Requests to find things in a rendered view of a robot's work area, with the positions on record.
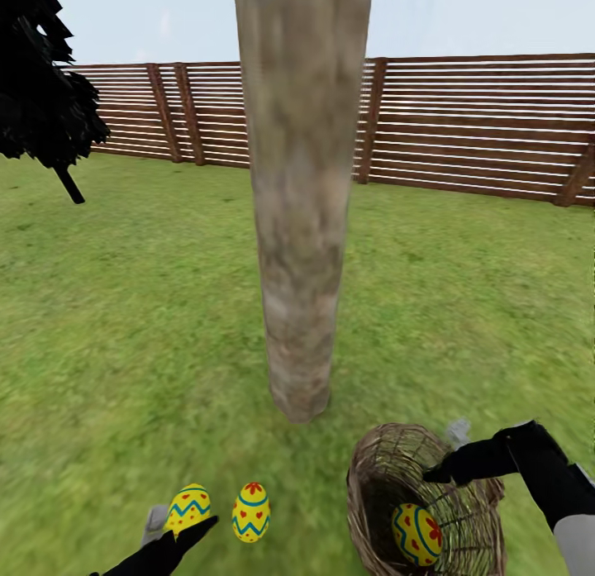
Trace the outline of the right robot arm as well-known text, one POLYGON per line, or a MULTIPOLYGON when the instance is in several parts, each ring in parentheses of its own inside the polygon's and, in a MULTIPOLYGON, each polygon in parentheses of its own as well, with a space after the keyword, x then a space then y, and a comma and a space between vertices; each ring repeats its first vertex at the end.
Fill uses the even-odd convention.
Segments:
POLYGON ((568 463, 549 431, 534 421, 518 422, 492 439, 472 442, 464 418, 445 428, 453 451, 440 466, 421 473, 424 484, 455 482, 466 488, 519 471, 535 503, 545 514, 569 576, 595 576, 595 483, 584 468, 568 463))

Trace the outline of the wicker basket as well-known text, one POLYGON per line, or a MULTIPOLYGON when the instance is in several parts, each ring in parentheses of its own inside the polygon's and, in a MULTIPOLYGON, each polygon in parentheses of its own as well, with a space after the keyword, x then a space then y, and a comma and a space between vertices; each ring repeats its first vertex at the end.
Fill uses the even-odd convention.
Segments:
POLYGON ((348 519, 346 523, 350 529, 351 540, 363 561, 364 567, 371 573, 371 576, 469 576, 474 563, 479 563, 480 555, 490 557, 487 569, 483 576, 505 576, 507 567, 507 554, 505 551, 504 539, 502 535, 502 523, 497 513, 498 504, 504 496, 504 482, 502 475, 486 480, 476 479, 471 482, 472 488, 466 492, 469 503, 472 503, 474 511, 470 512, 464 506, 461 499, 459 488, 455 482, 443 484, 438 488, 438 495, 431 494, 429 499, 420 493, 424 482, 418 478, 412 471, 419 452, 414 450, 411 454, 406 453, 404 459, 407 461, 402 469, 395 469, 391 473, 392 464, 395 464, 396 458, 401 458, 402 443, 413 444, 415 439, 412 436, 421 436, 426 438, 433 447, 430 452, 435 454, 438 459, 448 456, 453 449, 451 444, 443 441, 435 433, 426 429, 422 425, 415 423, 397 423, 390 421, 383 425, 376 426, 369 430, 358 442, 353 452, 351 466, 346 478, 348 486, 348 519), (406 432, 410 436, 405 436, 406 432), (388 440, 393 442, 391 450, 382 449, 383 443, 388 440), (387 459, 384 463, 381 459, 387 459), (393 520, 393 512, 388 509, 385 513, 378 513, 377 508, 382 503, 382 498, 388 497, 389 493, 383 491, 370 495, 368 500, 364 495, 369 483, 380 481, 382 483, 393 483, 404 489, 402 495, 413 504, 422 507, 424 511, 431 507, 438 507, 439 502, 448 502, 450 500, 455 512, 455 516, 448 521, 439 523, 443 530, 445 540, 443 541, 442 556, 448 556, 449 561, 445 568, 437 568, 438 563, 430 567, 414 566, 411 562, 405 565, 393 565, 383 560, 373 542, 382 542, 385 546, 397 546, 394 537, 393 526, 387 525, 387 521, 393 520), (415 483, 414 483, 415 482, 415 483), (478 498, 479 497, 479 498, 478 498), (378 528, 377 523, 373 523, 373 516, 382 524, 378 528), (464 535, 464 526, 468 525, 469 535, 465 541, 467 545, 452 544, 450 530, 455 530, 458 538, 464 535), (488 538, 485 538, 488 533, 488 538), (474 538, 474 540, 472 540, 474 538), (488 543, 487 543, 488 542, 488 543), (458 571, 453 570, 457 564, 462 563, 462 556, 468 554, 464 568, 458 571))

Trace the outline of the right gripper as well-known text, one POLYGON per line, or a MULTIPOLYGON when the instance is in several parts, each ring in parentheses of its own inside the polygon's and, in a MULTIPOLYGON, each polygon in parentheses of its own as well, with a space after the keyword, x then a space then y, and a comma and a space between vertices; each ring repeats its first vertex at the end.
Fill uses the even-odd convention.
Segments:
POLYGON ((421 473, 424 484, 455 482, 457 488, 466 488, 476 479, 486 480, 500 476, 486 459, 483 441, 475 441, 452 451, 440 460, 440 466, 421 473))

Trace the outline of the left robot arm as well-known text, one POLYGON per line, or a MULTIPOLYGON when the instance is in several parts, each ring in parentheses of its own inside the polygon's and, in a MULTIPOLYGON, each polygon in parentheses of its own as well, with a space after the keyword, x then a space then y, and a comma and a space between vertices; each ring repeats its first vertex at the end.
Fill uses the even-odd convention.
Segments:
MULTIPOLYGON (((206 519, 185 531, 180 531, 178 539, 174 539, 172 529, 168 532, 162 531, 168 512, 169 507, 165 504, 152 507, 145 522, 141 550, 102 576, 169 576, 183 559, 182 553, 198 542, 203 533, 215 523, 215 517, 206 519)), ((99 576, 99 573, 95 572, 89 576, 99 576)))

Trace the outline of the easter egg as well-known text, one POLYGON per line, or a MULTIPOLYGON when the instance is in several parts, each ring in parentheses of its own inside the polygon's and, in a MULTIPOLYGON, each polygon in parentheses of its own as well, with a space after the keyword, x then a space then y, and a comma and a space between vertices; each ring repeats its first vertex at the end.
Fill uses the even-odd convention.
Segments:
POLYGON ((390 524, 397 549, 408 562, 430 567, 440 561, 445 537, 433 513, 403 501, 394 508, 390 524))
POLYGON ((270 523, 270 500, 260 483, 247 484, 239 494, 232 513, 234 531, 239 539, 253 543, 260 540, 270 523))
POLYGON ((198 483, 189 484, 171 503, 163 532, 172 529, 174 539, 178 539, 180 531, 208 519, 211 509, 207 490, 198 483))

